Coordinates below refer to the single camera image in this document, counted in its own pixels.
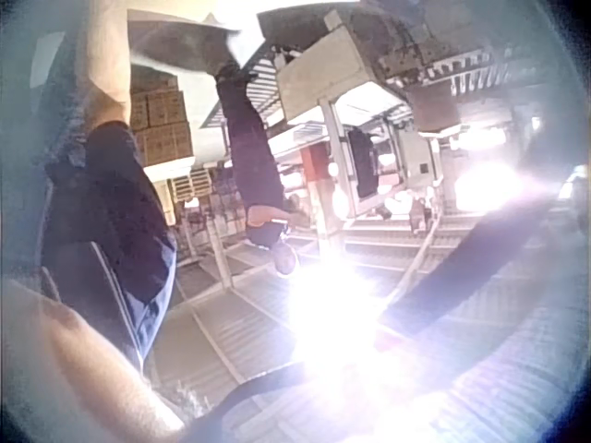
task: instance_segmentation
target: person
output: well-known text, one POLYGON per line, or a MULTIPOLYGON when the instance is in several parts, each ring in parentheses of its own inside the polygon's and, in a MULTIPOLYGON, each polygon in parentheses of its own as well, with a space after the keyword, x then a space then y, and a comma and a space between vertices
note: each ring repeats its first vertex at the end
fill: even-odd
POLYGON ((77 60, 85 95, 86 166, 72 174, 50 171, 57 200, 47 221, 48 268, 42 269, 48 269, 43 275, 54 300, 33 290, 32 274, 24 275, 19 266, 3 275, 3 441, 183 441, 187 428, 140 373, 170 299, 175 242, 129 129, 127 5, 90 0, 88 6, 77 60), (80 184, 81 194, 79 188, 70 192, 80 184), (74 198, 71 206, 83 206, 71 212, 76 217, 59 219, 56 208, 67 210, 68 196, 74 198), (69 224, 60 230, 57 221, 69 224), (105 279, 116 285, 139 355, 109 336, 111 323, 62 303, 74 289, 83 305, 101 310, 107 303, 91 287, 96 275, 83 274, 85 251, 96 252, 105 279), (80 263, 71 255, 76 252, 82 254, 80 263), (69 280, 56 257, 69 257, 69 280))
POLYGON ((253 78, 233 62, 215 76, 227 122, 234 179, 247 215, 247 238, 270 250, 277 272, 289 276, 299 261, 295 250, 284 241, 287 227, 309 225, 309 219, 285 198, 264 124, 247 96, 247 85, 253 78))
POLYGON ((411 233, 416 235, 421 228, 421 222, 425 222, 425 202, 423 198, 413 196, 413 204, 408 214, 408 220, 411 233))

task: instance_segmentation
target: hand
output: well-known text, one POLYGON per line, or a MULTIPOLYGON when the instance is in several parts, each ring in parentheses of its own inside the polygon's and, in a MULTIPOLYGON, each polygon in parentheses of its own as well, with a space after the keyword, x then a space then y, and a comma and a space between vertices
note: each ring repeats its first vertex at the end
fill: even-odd
POLYGON ((302 211, 294 212, 289 216, 288 223, 292 226, 297 226, 299 228, 309 228, 310 217, 302 211))

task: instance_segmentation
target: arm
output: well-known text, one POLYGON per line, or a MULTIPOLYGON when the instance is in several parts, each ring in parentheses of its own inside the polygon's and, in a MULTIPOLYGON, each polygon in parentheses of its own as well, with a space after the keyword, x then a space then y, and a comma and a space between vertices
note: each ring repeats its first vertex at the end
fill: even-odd
POLYGON ((272 206, 251 206, 248 209, 247 224, 258 228, 267 222, 282 222, 295 226, 306 226, 308 222, 303 221, 302 212, 289 213, 272 206))
POLYGON ((77 57, 78 88, 85 97, 87 133, 103 123, 129 124, 131 65, 127 2, 90 0, 86 35, 77 57))
POLYGON ((135 368, 78 313, 13 281, 3 281, 3 289, 7 349, 17 350, 3 367, 14 386, 6 394, 13 395, 9 410, 23 430, 43 424, 49 440, 81 441, 85 432, 103 429, 109 435, 96 440, 150 443, 174 443, 186 433, 135 368))

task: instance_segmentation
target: white panel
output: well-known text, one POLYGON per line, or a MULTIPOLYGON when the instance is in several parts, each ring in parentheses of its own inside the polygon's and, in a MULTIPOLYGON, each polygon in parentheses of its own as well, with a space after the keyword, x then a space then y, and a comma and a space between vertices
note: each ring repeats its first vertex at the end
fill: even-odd
POLYGON ((376 81, 376 77, 348 29, 341 27, 277 74, 285 119, 292 120, 312 109, 319 99, 333 101, 368 81, 376 81))
POLYGON ((408 186, 410 188, 429 186, 433 182, 433 165, 429 154, 429 145, 417 132, 400 131, 400 145, 404 151, 408 168, 408 186), (428 166, 428 174, 420 172, 421 163, 428 166))

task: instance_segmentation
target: cardboard box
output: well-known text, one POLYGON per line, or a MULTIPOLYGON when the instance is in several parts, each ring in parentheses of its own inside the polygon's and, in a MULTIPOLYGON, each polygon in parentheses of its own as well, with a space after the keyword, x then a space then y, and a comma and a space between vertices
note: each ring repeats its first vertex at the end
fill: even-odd
POLYGON ((178 90, 178 78, 145 66, 131 67, 131 93, 178 90))
POLYGON ((183 92, 171 90, 148 94, 148 121, 150 127, 185 122, 187 112, 183 92))
POLYGON ((136 140, 144 167, 193 155, 188 122, 149 127, 137 132, 136 140))
POLYGON ((133 131, 140 131, 148 127, 148 100, 146 99, 146 94, 135 94, 131 96, 131 119, 129 125, 133 131))

